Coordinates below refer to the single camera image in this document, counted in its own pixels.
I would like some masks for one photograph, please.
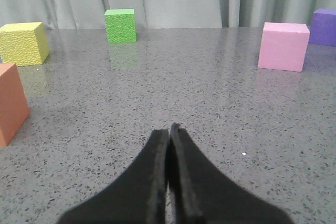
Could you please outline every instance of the speckled countertop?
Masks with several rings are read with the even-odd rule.
[[[0,148],[0,223],[55,223],[173,122],[296,223],[336,223],[336,47],[309,45],[302,73],[258,69],[261,32],[47,31],[46,62],[19,67],[32,112]]]

